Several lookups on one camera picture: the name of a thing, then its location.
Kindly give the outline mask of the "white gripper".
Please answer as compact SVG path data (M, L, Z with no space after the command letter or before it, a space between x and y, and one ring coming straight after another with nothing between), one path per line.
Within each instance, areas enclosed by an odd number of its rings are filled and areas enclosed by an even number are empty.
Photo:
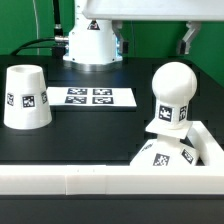
M128 53L129 42L123 38L123 23L118 20L188 21L177 45L178 55L188 55L201 29L199 21L224 21L224 0L87 0L83 14L90 19L113 20L119 54Z

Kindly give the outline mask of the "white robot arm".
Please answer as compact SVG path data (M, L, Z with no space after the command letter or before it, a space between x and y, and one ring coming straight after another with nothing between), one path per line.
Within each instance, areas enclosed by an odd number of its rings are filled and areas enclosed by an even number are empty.
M122 62L124 21L184 21L188 31L180 41L181 54L189 52L203 21L224 21L224 0L74 0L74 10L63 60L84 71Z

